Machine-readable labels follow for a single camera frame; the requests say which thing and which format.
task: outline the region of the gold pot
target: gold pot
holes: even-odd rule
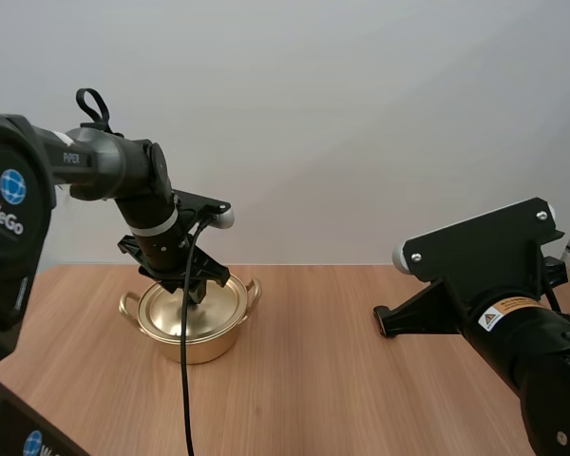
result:
[[[223,288],[208,280],[205,298],[198,306],[188,308],[186,363],[206,363],[228,352],[261,296],[261,283],[256,278],[245,287],[238,277],[231,275]],[[170,294],[155,283],[142,297],[132,292],[123,294],[119,312],[138,330],[156,340],[167,358],[179,363],[182,300],[181,289]],[[135,303],[135,313],[129,311],[129,302]]]

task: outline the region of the yellow warning sticker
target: yellow warning sticker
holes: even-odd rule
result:
[[[529,297],[508,297],[488,307],[480,316],[478,323],[490,332],[505,315],[524,307],[542,307],[542,305]]]
[[[501,314],[507,315],[513,311],[517,311],[518,309],[523,309],[524,307],[542,307],[542,305],[529,297],[517,296],[508,297],[507,299],[498,301],[492,307],[497,309]]]

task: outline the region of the wego logo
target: wego logo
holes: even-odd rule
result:
[[[0,225],[4,225],[7,230],[12,231],[15,235],[20,236],[23,233],[23,225],[17,221],[17,216],[7,214],[2,210],[0,205]]]
[[[53,451],[42,443],[42,432],[34,430],[23,445],[23,456],[53,456]]]
[[[0,176],[0,193],[8,204],[16,205],[26,198],[26,180],[16,169],[7,169]]]

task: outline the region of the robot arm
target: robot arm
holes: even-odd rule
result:
[[[101,115],[84,100],[90,93]],[[0,359],[14,349],[29,291],[55,207],[54,185],[71,184],[78,200],[115,200],[132,236],[119,243],[140,264],[140,273],[167,290],[190,275],[188,303],[198,303],[207,279],[224,285],[230,273],[201,249],[190,249],[195,224],[229,228],[231,205],[174,190],[161,147],[131,141],[109,127],[109,113],[92,89],[77,94],[93,123],[59,133],[32,126],[21,116],[0,116]]]
[[[553,209],[535,198],[411,238],[393,263],[430,284],[397,309],[374,309],[385,337],[461,334],[520,397],[541,456],[570,455],[570,314],[553,293],[568,278],[541,251],[562,236]]]

